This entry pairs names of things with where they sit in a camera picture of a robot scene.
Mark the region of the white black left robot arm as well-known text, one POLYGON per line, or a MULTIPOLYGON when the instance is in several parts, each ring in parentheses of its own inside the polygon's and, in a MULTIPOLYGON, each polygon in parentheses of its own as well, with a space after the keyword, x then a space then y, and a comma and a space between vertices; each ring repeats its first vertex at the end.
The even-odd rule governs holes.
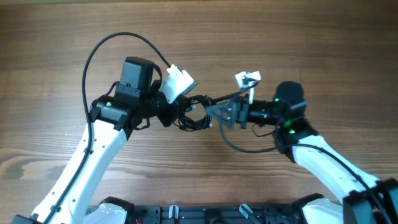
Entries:
POLYGON ((156 117, 169 127, 178 117, 176 101, 195 85, 186 70, 175 65, 166 78, 152 79, 160 68, 150 60, 127 57, 121 78, 92 102, 89 122, 61 176, 31 216, 16 215, 13 223, 132 223, 134 204, 108 197, 91 213, 87 209, 102 177, 133 131, 156 117))

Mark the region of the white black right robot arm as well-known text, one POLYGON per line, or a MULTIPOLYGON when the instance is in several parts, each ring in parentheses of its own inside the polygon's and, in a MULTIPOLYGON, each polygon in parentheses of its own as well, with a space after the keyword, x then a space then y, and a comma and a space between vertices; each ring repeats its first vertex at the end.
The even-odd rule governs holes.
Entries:
POLYGON ((273 126, 274 149, 311 172, 338 199, 312 194, 291 204, 291 223, 397 223, 397 180, 368 174, 336 152, 305 117, 301 84, 282 82, 272 101, 233 93, 206 114, 230 129, 248 123, 273 126))

